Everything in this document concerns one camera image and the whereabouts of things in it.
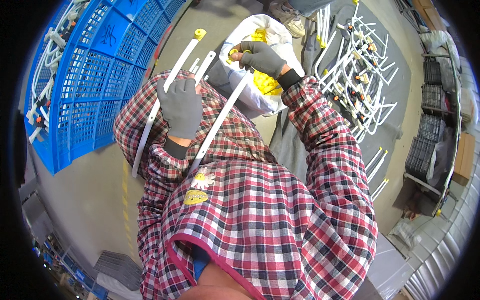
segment daisy patch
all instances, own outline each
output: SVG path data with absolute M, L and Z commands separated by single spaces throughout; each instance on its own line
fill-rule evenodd
M 200 168 L 197 175 L 192 180 L 191 188 L 206 190 L 209 186 L 214 184 L 215 174 L 208 173 L 207 168 Z

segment hand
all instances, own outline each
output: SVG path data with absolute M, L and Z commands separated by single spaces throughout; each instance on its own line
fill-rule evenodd
M 172 82 L 166 93 L 163 89 L 165 80 L 160 79 L 156 83 L 163 119 L 168 122 L 168 136 L 173 141 L 192 140 L 202 120 L 201 87 L 195 87 L 194 76 L 190 74 L 188 79 Z
M 231 55 L 233 60 L 240 62 L 240 67 L 249 65 L 256 70 L 273 77 L 275 80 L 285 74 L 291 68 L 286 65 L 286 61 L 281 59 L 275 51 L 264 42 L 241 42 L 233 47 L 238 53 Z

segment red plaid jacket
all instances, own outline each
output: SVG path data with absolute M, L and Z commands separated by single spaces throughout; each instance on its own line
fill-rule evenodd
M 156 82 L 167 75 L 147 82 L 116 118 L 115 137 L 130 165 Z M 181 71 L 178 77 L 186 76 Z M 351 298 L 374 258 L 378 230 L 360 148 L 315 78 L 306 76 L 282 94 L 310 153 L 306 184 L 276 162 L 236 107 L 210 146 L 202 174 L 187 175 L 226 102 L 201 85 L 203 120 L 186 159 L 163 150 L 168 126 L 159 113 L 140 165 L 146 179 L 137 240 L 144 299 L 175 299 L 196 285 L 193 244 L 257 299 Z M 189 191 L 196 196 L 186 197 Z

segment black plastic crate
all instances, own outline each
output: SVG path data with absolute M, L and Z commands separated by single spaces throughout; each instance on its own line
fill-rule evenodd
M 142 269 L 125 254 L 103 250 L 93 268 L 115 278 L 129 290 L 140 288 Z
M 440 124 L 442 118 L 432 115 L 422 114 L 420 117 L 420 127 L 417 136 L 438 143 L 440 140 Z
M 412 146 L 405 162 L 405 170 L 408 174 L 427 182 L 427 172 L 435 150 L 435 142 L 427 139 L 414 137 Z
M 421 105 L 423 107 L 442 109 L 442 86 L 424 84 L 421 87 Z
M 442 75 L 440 73 L 440 63 L 436 61 L 423 62 L 423 79 L 426 84 L 442 84 Z

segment sneaker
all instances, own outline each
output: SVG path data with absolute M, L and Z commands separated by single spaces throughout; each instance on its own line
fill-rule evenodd
M 317 12 L 312 13 L 309 17 L 307 17 L 312 22 L 317 22 Z
M 302 37 L 305 35 L 305 27 L 300 19 L 300 14 L 293 9 L 288 12 L 282 8 L 283 3 L 275 3 L 270 7 L 272 14 L 285 25 L 292 37 Z

